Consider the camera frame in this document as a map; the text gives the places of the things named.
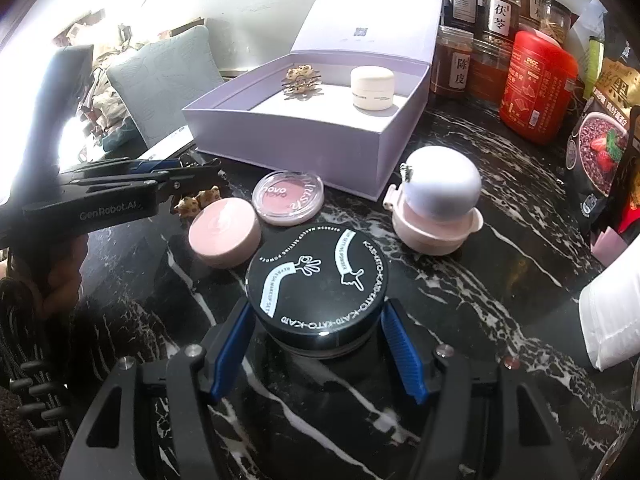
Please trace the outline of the left hand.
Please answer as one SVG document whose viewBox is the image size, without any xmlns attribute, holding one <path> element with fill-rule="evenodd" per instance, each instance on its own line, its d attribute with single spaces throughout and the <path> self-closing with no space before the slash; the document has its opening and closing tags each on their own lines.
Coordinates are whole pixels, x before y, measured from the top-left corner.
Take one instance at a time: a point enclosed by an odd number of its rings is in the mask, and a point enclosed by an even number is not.
<svg viewBox="0 0 640 480">
<path fill-rule="evenodd" d="M 88 235 L 84 234 L 47 248 L 46 273 L 34 271 L 23 258 L 11 256 L 9 277 L 28 287 L 36 318 L 44 320 L 74 310 L 80 296 L 80 268 L 87 254 Z"/>
</svg>

